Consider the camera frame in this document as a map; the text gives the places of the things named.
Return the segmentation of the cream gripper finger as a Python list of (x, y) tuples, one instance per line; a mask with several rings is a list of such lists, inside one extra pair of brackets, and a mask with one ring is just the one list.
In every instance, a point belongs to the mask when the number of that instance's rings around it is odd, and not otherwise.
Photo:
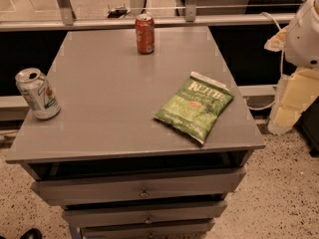
[(271, 52), (283, 51), (285, 49), (286, 34), (287, 28), (284, 27), (266, 41), (264, 49)]
[(277, 84), (268, 130), (276, 135), (287, 133), (318, 97), (318, 69), (298, 68), (291, 76), (284, 75)]

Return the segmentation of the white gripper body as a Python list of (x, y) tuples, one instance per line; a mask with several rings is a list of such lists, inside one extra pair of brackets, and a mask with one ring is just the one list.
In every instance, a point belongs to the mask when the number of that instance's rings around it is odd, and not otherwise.
[(319, 0), (307, 0), (290, 21), (285, 59), (296, 67), (319, 68)]

